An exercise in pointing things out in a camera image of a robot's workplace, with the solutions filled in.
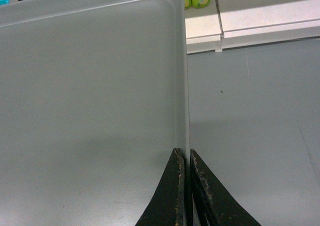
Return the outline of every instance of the gray surface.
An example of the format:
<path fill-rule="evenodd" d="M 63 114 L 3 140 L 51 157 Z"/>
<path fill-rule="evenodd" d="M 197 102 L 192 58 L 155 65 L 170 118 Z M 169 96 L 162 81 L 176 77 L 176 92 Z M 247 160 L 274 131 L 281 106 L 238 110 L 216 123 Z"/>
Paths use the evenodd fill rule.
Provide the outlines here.
<path fill-rule="evenodd" d="M 190 143 L 262 225 L 320 222 L 320 40 L 188 56 Z"/>
<path fill-rule="evenodd" d="M 189 153 L 183 0 L 0 14 L 0 225 L 135 225 Z"/>

